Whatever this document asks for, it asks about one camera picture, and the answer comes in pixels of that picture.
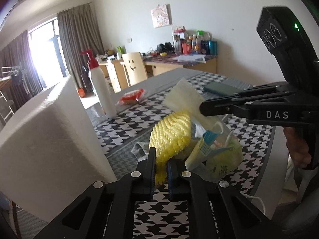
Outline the person's right hand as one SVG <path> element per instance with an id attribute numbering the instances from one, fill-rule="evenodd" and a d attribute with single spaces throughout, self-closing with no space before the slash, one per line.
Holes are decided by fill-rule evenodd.
<path id="1" fill-rule="evenodd" d="M 298 136 L 292 127 L 284 127 L 286 147 L 296 167 L 305 168 L 311 162 L 308 144 Z"/>

